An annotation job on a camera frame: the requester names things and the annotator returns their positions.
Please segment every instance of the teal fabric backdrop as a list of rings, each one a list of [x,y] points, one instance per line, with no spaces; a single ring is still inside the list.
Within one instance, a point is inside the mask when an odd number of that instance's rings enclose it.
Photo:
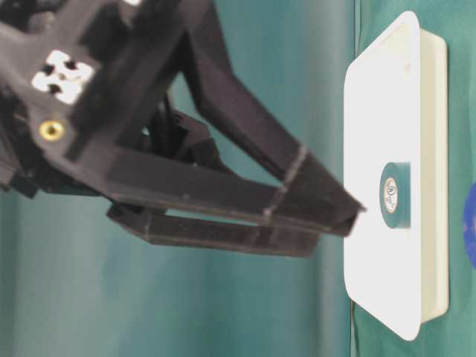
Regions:
[[[403,341],[363,309],[356,308],[354,355],[476,356],[476,272],[466,255],[463,209],[475,176],[476,2],[474,0],[360,0],[356,31],[363,51],[400,13],[412,10],[422,28],[448,44],[450,307]]]
[[[238,75],[340,178],[353,1],[216,3]],[[183,79],[173,94],[194,114]],[[216,137],[238,173],[273,182]],[[306,260],[152,247],[109,222],[102,199],[0,199],[0,356],[350,353],[338,238]]]

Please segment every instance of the brass insert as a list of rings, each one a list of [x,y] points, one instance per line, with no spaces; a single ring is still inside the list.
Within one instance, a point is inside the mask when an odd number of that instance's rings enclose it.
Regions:
[[[58,141],[65,134],[65,127],[59,121],[48,120],[39,127],[39,134],[46,141]]]

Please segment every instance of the blue object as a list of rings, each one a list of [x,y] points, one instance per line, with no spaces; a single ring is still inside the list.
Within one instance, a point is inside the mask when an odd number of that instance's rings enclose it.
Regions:
[[[464,245],[471,264],[476,268],[476,184],[471,186],[464,205]]]

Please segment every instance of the tape label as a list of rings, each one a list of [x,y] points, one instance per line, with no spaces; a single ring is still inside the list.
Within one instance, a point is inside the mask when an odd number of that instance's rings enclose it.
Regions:
[[[385,208],[388,213],[396,211],[396,207],[399,204],[399,188],[396,186],[395,179],[393,177],[387,178],[385,182]]]

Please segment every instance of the tape roll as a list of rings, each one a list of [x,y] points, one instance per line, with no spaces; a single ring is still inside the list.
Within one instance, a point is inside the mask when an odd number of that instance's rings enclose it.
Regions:
[[[385,165],[380,178],[380,211],[388,227],[410,227],[410,193],[410,164]]]

